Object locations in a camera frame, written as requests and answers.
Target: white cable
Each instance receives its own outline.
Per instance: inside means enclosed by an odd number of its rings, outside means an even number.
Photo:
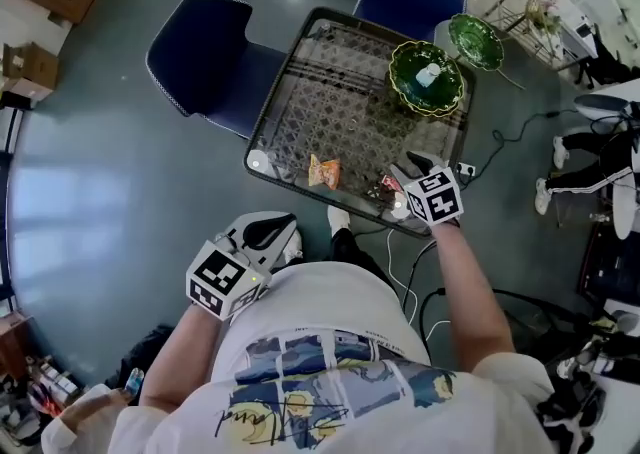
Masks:
[[[393,233],[393,230],[389,230],[389,235],[387,235],[387,254],[389,255],[389,276],[391,276],[391,279],[396,282],[398,285],[400,285],[400,287],[402,287],[403,289],[407,289],[407,286],[403,283],[400,283],[400,280],[398,280],[395,276],[393,276],[393,273],[391,272],[391,234]],[[411,314],[411,319],[409,319],[409,324],[411,324],[413,322],[414,317],[416,316],[416,311],[418,310],[418,296],[416,295],[415,292],[413,292],[411,289],[407,289],[409,291],[409,293],[413,296],[413,299],[415,300],[416,304],[413,307],[413,313]]]
[[[431,326],[431,330],[429,331],[427,338],[424,339],[425,342],[429,342],[429,339],[431,338],[431,334],[433,333],[433,330],[435,330],[436,326],[439,326],[440,324],[451,324],[451,321],[438,321],[433,326]]]

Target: white sneaker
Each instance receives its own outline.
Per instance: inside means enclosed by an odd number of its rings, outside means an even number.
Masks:
[[[336,233],[343,228],[349,230],[351,218],[346,210],[329,205],[329,208],[327,209],[327,217],[329,218],[329,226],[331,227],[331,237],[336,235]]]
[[[535,206],[538,214],[544,216],[551,203],[551,193],[547,190],[547,181],[543,178],[536,180]]]
[[[284,247],[282,254],[284,255],[284,261],[287,264],[294,258],[302,258],[302,236],[297,229],[293,232],[293,235]]]
[[[559,170],[564,166],[564,161],[569,158],[569,151],[562,144],[562,138],[556,136],[553,138],[553,164]]]

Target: chair seat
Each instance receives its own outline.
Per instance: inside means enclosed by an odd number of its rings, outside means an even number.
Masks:
[[[286,54],[249,43],[229,80],[203,116],[216,125],[249,138]]]
[[[398,15],[397,12],[390,11],[383,4],[364,0],[360,2],[354,15],[380,24],[405,36],[428,42],[433,41],[435,26],[440,22],[437,19],[432,20],[415,14]]]

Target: glass table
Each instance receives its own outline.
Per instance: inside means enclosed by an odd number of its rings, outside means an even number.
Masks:
[[[474,76],[460,65],[465,94],[443,118],[416,114],[389,81],[391,53],[409,38],[351,15],[316,8],[302,27],[265,102],[245,154],[252,175],[415,237],[420,219],[398,218],[390,165],[420,175],[407,151],[455,165],[471,110]],[[335,190],[309,185],[311,155],[339,159]]]

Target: gray floor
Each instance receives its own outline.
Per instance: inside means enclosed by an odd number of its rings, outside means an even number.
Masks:
[[[97,0],[63,52],[59,87],[23,124],[9,189],[12,276],[40,340],[85,383],[109,375],[121,355],[187,304],[184,274],[202,242],[237,215],[287,210],[298,216],[310,258],[324,255],[323,205],[250,177],[245,142],[199,118],[183,118],[155,88],[144,55],[180,0]],[[286,51],[307,13],[356,0],[246,0],[248,36]],[[491,131],[517,133],[532,113],[568,104],[557,76],[507,42],[505,71],[478,75],[464,150],[482,165]],[[573,307],[588,227],[558,230],[533,210],[533,186],[550,165],[551,138],[575,121],[538,120],[464,194],[464,231],[496,287]],[[354,230],[375,228],[356,220]],[[394,234],[394,274],[406,281],[422,244]],[[360,237],[386,263],[385,235]],[[415,290],[441,285],[435,254],[422,261]],[[430,305],[427,325],[446,315]],[[434,361],[452,365],[447,327],[436,330]]]

